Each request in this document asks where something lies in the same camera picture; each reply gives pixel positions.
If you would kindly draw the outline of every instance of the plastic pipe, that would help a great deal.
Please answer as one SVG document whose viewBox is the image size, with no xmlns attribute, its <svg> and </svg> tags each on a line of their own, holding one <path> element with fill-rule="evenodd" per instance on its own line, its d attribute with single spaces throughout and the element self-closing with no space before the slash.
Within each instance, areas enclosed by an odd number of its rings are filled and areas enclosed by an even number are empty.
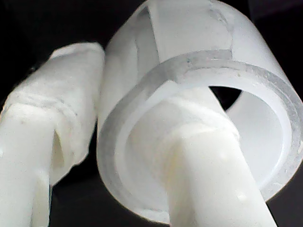
<svg viewBox="0 0 303 227">
<path fill-rule="evenodd" d="M 47 226 L 53 136 L 53 123 L 40 108 L 15 104 L 2 117 L 0 226 Z"/>
<path fill-rule="evenodd" d="M 65 46 L 8 96 L 0 122 L 0 226 L 48 226 L 50 187 L 88 153 L 103 64 L 97 43 Z"/>
<path fill-rule="evenodd" d="M 177 140 L 170 152 L 172 227 L 277 227 L 232 134 L 198 133 Z"/>
<path fill-rule="evenodd" d="M 157 105 L 185 90 L 242 90 L 227 115 L 239 131 L 242 153 L 264 201 L 296 172 L 303 158 L 303 104 L 260 33 L 236 9 L 215 0 L 150 0 L 119 29 L 106 51 L 98 167 L 108 190 L 129 210 L 169 223 L 166 189 L 131 138 L 149 138 L 142 144 L 152 150 L 151 141 L 163 139 L 176 124 L 154 123 L 153 129 L 162 128 L 163 133 L 147 136 L 133 129 Z M 191 107 L 205 109 L 198 100 L 207 98 L 196 97 L 188 98 Z M 188 112 L 183 116 L 179 125 L 198 119 Z M 208 118 L 216 126 L 223 119 Z"/>
</svg>

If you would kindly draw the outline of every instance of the white plastic rod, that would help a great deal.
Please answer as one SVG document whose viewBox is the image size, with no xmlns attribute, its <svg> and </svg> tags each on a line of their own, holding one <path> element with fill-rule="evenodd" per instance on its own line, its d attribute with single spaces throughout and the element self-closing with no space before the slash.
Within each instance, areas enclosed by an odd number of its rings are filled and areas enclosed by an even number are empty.
<svg viewBox="0 0 303 227">
<path fill-rule="evenodd" d="M 172 227 L 276 227 L 231 133 L 182 138 L 170 152 L 165 187 Z"/>
<path fill-rule="evenodd" d="M 14 104 L 0 123 L 0 226 L 46 227 L 54 124 L 38 107 Z"/>
</svg>

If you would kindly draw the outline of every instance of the frosted plastic cylinder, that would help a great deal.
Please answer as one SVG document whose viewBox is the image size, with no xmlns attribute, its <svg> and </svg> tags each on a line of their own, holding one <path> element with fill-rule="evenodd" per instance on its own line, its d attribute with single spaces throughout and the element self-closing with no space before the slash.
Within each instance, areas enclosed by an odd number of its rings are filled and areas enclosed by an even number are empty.
<svg viewBox="0 0 303 227">
<path fill-rule="evenodd" d="M 185 90 L 242 90 L 226 113 L 265 201 L 298 169 L 303 104 L 260 33 L 236 9 L 215 0 L 150 0 L 106 52 L 98 167 L 108 190 L 129 210 L 169 223 L 165 189 L 134 151 L 130 135 L 154 106 Z"/>
</svg>

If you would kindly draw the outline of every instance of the dark background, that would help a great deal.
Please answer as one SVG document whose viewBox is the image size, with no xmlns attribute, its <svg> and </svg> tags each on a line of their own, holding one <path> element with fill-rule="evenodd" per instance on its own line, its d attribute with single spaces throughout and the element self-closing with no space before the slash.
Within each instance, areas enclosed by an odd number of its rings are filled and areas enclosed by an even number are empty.
<svg viewBox="0 0 303 227">
<path fill-rule="evenodd" d="M 0 0 L 1 90 L 12 88 L 56 48 L 98 41 L 104 47 L 142 0 Z M 225 0 L 253 19 L 303 98 L 303 0 Z M 107 192 L 96 165 L 96 134 L 87 159 L 53 189 L 50 227 L 157 226 L 123 209 Z M 303 169 L 267 204 L 279 227 L 303 226 Z"/>
</svg>

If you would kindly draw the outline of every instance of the black background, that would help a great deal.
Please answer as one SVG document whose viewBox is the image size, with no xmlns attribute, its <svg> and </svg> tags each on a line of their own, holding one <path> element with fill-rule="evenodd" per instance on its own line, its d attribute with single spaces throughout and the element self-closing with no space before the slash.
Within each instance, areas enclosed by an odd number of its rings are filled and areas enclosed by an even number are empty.
<svg viewBox="0 0 303 227">
<path fill-rule="evenodd" d="M 98 41 L 104 47 L 142 0 L 4 0 L 0 1 L 0 28 L 4 38 L 0 55 L 0 99 L 61 46 Z M 248 17 L 245 0 L 225 0 Z M 254 21 L 303 98 L 303 3 L 264 15 Z M 152 227 L 123 209 L 107 192 L 96 166 L 96 134 L 87 159 L 53 189 L 51 227 Z M 267 204 L 279 227 L 303 226 L 303 169 Z"/>
</svg>

